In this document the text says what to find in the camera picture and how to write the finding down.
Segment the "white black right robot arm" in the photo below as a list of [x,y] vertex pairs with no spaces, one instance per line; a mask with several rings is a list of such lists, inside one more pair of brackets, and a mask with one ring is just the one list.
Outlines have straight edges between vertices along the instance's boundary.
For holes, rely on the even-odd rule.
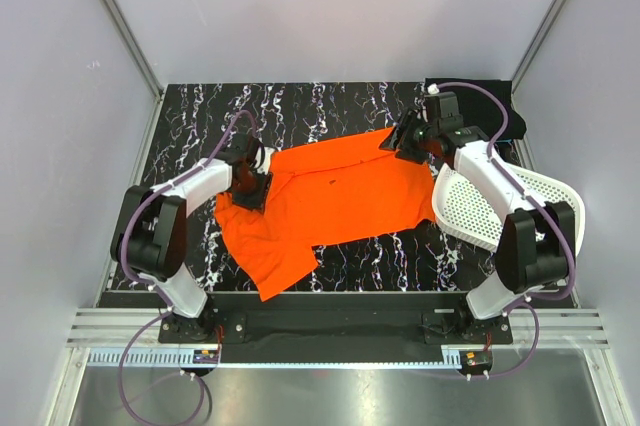
[[432,196],[437,225],[493,254],[493,272],[466,293],[437,331],[467,339],[475,328],[533,299],[571,295],[584,205],[552,201],[528,186],[520,169],[496,151],[496,136],[465,125],[456,86],[430,85],[424,107],[405,111],[380,147],[417,164],[439,159]]

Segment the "left aluminium corner post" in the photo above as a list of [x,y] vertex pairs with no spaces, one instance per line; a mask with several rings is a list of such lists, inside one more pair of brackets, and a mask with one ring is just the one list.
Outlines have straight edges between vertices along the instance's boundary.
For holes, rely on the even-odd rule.
[[158,80],[117,0],[100,0],[147,89],[158,102],[165,87]]

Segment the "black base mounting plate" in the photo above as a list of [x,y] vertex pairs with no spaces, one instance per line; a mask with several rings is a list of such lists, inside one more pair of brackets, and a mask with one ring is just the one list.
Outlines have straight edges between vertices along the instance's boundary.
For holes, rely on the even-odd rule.
[[443,346],[509,345],[509,322],[477,321],[459,292],[218,293],[199,320],[172,316],[162,343],[219,345],[222,361],[276,365],[426,363]]

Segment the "black marble pattern mat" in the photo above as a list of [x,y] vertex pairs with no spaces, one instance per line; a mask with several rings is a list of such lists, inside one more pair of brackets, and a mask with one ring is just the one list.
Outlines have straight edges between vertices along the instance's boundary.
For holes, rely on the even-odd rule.
[[[300,146],[393,125],[424,102],[419,82],[170,84],[147,133],[138,184],[155,185],[208,156],[240,110],[252,113],[266,146]],[[497,144],[520,165],[515,140]],[[215,200],[189,218],[186,264],[204,289],[256,287],[228,253],[214,219]],[[314,250],[319,266],[291,292],[466,291],[493,272],[491,254],[448,236],[432,223],[413,230]]]

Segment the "orange t shirt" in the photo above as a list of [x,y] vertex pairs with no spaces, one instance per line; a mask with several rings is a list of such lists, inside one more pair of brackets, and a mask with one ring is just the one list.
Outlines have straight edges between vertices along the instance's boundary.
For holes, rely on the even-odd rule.
[[425,165],[381,149],[389,129],[343,136],[273,154],[262,212],[216,198],[223,242],[262,301],[317,266],[316,246],[412,229],[434,221],[434,180]]

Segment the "aluminium corner post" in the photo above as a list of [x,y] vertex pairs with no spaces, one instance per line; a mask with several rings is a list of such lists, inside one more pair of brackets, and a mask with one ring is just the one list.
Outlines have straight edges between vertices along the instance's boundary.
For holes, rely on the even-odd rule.
[[165,87],[158,80],[117,0],[100,0],[147,89],[158,102]]
[[516,70],[512,76],[512,92],[515,93],[522,81],[524,80],[528,70],[532,66],[536,56],[541,50],[545,40],[551,33],[554,25],[558,21],[561,13],[569,0],[552,0],[537,27],[524,55],[522,56]]

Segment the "orange connector board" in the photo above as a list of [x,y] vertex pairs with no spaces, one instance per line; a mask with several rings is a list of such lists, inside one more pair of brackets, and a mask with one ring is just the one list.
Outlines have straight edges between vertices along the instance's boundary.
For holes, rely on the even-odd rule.
[[490,365],[492,362],[493,355],[488,351],[469,351],[465,354],[465,364],[469,367]]
[[193,362],[198,364],[217,364],[220,361],[219,349],[196,349]]

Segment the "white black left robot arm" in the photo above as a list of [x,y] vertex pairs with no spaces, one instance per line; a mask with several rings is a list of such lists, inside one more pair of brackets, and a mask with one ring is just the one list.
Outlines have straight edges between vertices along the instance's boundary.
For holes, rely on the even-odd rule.
[[213,300],[185,264],[188,218],[219,194],[244,211],[262,213],[274,153],[253,134],[238,133],[177,177],[125,192],[110,255],[129,279],[164,301],[162,324],[169,331],[200,342],[219,330]]

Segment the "right aluminium corner post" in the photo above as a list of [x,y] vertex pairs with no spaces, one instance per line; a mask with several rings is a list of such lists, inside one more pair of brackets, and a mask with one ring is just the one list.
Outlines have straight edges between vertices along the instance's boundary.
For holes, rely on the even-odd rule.
[[516,70],[512,76],[512,92],[515,93],[522,81],[524,80],[528,70],[532,66],[536,56],[541,50],[545,40],[551,33],[554,25],[558,21],[561,13],[569,0],[552,0],[537,27],[524,55],[522,56]]

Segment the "folded black t shirt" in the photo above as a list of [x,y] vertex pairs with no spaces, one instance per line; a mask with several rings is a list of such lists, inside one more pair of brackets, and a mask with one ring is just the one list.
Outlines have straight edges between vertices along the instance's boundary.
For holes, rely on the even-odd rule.
[[[461,79],[461,78],[425,78],[425,87],[430,84],[464,82],[476,85],[491,93],[505,107],[508,116],[506,129],[499,139],[511,138],[522,140],[527,131],[525,120],[513,109],[512,82],[510,80]],[[478,126],[489,138],[493,137],[503,125],[500,108],[480,91],[468,87],[449,87],[446,91],[454,92],[458,99],[459,111],[466,126]]]

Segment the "white perforated plastic basket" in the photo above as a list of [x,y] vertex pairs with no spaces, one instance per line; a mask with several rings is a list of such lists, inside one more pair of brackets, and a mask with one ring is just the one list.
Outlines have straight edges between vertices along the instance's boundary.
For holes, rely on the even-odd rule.
[[[537,172],[511,165],[528,189],[551,202],[565,201],[575,214],[575,253],[579,254],[585,233],[585,206],[567,184]],[[446,234],[494,253],[502,223],[493,208],[464,176],[443,165],[434,183],[432,208],[436,224]]]

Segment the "right orange connector board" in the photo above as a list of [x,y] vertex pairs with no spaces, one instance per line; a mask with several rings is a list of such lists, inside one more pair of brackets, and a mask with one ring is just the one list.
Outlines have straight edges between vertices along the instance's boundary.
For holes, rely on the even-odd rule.
[[465,364],[469,367],[490,365],[492,362],[493,355],[488,351],[469,351],[465,354]]

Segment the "aluminium front frame rail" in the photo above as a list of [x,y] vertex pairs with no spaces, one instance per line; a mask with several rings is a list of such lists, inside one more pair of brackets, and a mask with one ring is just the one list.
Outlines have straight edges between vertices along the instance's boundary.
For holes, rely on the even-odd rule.
[[[311,339],[299,345],[284,338],[255,349],[244,323],[234,324],[211,342],[160,342],[164,327],[151,309],[81,309],[66,345],[87,353],[94,366],[179,367],[182,369],[320,369],[320,370],[460,370],[463,356],[481,350],[479,344],[449,340],[442,345],[418,342],[409,346],[397,338],[346,337]],[[608,348],[598,313],[588,309],[540,309],[531,314],[512,312],[506,329],[509,339],[493,339],[493,353],[536,350],[590,350]],[[193,362],[196,349],[219,349],[217,364]]]

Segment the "left orange connector board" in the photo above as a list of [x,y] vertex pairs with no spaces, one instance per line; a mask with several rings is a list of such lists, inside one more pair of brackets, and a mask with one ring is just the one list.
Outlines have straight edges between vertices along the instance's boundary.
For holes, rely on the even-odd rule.
[[196,349],[193,362],[198,364],[217,364],[220,361],[219,349]]

